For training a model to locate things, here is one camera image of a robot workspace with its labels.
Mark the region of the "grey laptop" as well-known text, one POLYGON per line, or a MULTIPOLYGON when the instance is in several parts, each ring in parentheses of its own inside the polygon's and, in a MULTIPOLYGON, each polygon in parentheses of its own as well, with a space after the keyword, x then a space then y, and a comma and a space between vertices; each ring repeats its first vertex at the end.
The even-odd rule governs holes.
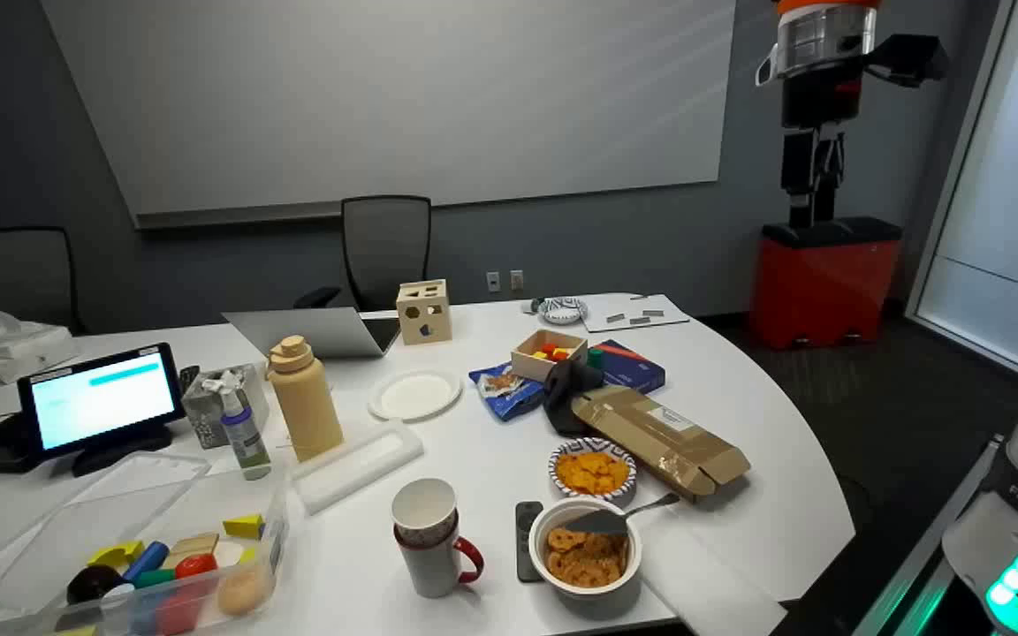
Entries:
POLYGON ((286 337, 303 337, 322 362, 375 362, 400 337, 394 319, 361 319, 352 308, 224 310, 261 352, 286 337))

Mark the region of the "wooden shape sorter cube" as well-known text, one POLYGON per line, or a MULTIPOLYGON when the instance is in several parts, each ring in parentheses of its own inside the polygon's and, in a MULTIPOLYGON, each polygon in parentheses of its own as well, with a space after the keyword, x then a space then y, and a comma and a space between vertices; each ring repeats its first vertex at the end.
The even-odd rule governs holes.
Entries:
POLYGON ((451 337, 448 282, 414 278, 394 295, 400 337, 405 345, 445 343, 451 337))

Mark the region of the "black office chair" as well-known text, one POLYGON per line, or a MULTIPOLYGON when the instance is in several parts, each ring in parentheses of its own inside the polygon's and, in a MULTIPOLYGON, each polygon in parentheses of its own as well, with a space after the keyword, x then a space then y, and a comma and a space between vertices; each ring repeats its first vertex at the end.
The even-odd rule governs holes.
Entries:
MULTIPOLYGON (((355 193, 339 202, 345 295, 361 310, 394 301, 405 278, 428 277, 432 202, 424 193, 355 193)), ((296 308, 328 308, 339 286, 296 298, 296 308)))
POLYGON ((74 251, 63 228, 0 231, 0 310, 80 331, 74 251))

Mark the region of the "white bowl with snacks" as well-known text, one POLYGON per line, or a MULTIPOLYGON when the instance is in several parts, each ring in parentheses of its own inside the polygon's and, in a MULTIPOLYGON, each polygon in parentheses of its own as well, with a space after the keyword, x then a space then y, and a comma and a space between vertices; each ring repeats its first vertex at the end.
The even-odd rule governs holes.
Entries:
POLYGON ((624 533, 582 533, 566 522, 585 514, 606 510, 596 500, 560 500, 545 504, 531 527, 531 557, 540 580, 572 602, 604 602, 627 590, 638 575, 642 546, 635 529, 624 533))

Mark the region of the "patterned bowl with orange snacks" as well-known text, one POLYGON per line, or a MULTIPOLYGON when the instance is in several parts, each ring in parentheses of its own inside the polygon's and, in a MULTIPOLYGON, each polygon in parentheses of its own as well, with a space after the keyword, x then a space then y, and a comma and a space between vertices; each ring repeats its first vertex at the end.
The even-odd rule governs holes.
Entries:
POLYGON ((560 500, 627 502, 635 491, 635 461, 604 440, 572 440, 550 453, 550 487, 560 500))

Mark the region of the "beige water bottle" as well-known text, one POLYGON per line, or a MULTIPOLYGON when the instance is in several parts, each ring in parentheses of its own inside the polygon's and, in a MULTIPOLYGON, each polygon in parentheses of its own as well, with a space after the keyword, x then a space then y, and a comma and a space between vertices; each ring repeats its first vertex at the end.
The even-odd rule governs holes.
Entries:
POLYGON ((303 337, 281 337, 273 345, 269 382, 301 463, 316 461, 342 441, 323 367, 303 337))

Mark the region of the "black office chair middle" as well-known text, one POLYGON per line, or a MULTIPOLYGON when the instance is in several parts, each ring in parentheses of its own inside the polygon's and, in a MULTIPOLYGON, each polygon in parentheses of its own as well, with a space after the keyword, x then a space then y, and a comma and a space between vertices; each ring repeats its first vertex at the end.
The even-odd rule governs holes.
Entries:
MULTIPOLYGON (((432 202, 424 193, 355 193, 339 202, 345 295, 361 310, 394 301, 405 278, 428 277, 432 202)), ((328 308, 339 286, 296 298, 296 308, 328 308)))

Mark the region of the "wall power outlet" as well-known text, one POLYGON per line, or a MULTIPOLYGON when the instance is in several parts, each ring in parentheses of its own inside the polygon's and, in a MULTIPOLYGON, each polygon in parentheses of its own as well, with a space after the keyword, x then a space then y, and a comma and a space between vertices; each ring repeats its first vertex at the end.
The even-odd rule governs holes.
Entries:
POLYGON ((500 277, 499 272, 485 272, 485 291, 499 295, 500 291, 500 277))

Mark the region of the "blue book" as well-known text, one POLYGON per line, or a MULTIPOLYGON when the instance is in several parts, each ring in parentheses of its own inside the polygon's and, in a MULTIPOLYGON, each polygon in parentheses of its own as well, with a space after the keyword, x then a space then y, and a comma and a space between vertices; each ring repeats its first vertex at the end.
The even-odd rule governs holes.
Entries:
POLYGON ((596 362, 606 384, 624 384, 635 394, 652 394, 665 384, 659 365, 652 365, 650 357, 642 357, 642 352, 635 352, 616 339, 596 343, 593 362, 596 362))

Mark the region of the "black remote control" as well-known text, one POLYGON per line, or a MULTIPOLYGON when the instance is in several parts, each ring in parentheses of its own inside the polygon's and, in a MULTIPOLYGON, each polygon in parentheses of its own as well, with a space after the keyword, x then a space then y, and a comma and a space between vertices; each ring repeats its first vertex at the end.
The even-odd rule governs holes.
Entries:
POLYGON ((531 557, 531 527, 540 515, 540 502, 517 502, 517 580, 545 584, 531 557))

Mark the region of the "black office chair left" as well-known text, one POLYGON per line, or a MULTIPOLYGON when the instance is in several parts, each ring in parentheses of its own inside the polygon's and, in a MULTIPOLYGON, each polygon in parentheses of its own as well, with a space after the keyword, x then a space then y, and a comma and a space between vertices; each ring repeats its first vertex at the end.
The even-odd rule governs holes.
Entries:
POLYGON ((74 251, 63 228, 0 231, 0 310, 80 331, 74 251))

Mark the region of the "blue snack packet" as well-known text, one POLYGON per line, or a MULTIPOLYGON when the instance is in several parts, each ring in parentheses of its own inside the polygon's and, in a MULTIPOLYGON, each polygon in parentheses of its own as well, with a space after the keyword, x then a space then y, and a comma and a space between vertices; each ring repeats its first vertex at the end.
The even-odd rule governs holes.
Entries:
POLYGON ((517 374, 510 365, 478 367, 470 382, 495 420, 524 416, 545 402, 545 384, 517 374))

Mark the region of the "tablet with lit screen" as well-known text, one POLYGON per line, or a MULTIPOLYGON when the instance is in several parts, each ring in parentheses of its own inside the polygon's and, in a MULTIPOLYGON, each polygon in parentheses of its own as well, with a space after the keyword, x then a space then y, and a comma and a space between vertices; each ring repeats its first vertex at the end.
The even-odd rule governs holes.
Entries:
POLYGON ((173 351, 148 343, 17 382, 21 412, 43 457, 67 457, 84 477, 138 450, 166 450, 182 416, 173 351))

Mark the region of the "crumpled white cloth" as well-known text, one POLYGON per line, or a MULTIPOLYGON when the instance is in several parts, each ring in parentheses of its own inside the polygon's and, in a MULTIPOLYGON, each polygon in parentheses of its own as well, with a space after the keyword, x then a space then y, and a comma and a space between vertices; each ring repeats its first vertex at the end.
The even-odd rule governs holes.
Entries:
POLYGON ((70 329, 44 321, 21 321, 0 310, 0 384, 31 370, 55 367, 70 357, 70 329))

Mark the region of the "small spray bottle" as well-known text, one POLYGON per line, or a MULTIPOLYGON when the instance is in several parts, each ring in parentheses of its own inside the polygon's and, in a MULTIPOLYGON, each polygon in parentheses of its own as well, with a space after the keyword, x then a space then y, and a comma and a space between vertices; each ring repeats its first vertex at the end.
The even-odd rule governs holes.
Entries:
POLYGON ((273 461, 269 461, 269 450, 253 427, 249 408, 243 402, 243 394, 232 384, 221 384, 217 402, 221 402, 221 431, 232 447, 240 474, 248 480, 261 480, 273 471, 273 461))

